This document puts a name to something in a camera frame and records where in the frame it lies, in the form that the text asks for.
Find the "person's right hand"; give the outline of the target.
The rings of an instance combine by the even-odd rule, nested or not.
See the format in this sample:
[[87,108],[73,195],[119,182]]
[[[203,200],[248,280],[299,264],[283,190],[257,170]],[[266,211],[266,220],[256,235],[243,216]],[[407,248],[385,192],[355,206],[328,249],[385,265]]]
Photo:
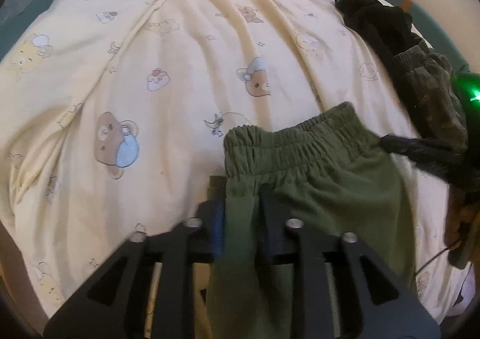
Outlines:
[[466,193],[455,187],[449,187],[448,210],[445,220],[444,242],[450,250],[460,246],[462,223],[471,224],[478,212],[478,204],[469,203]]

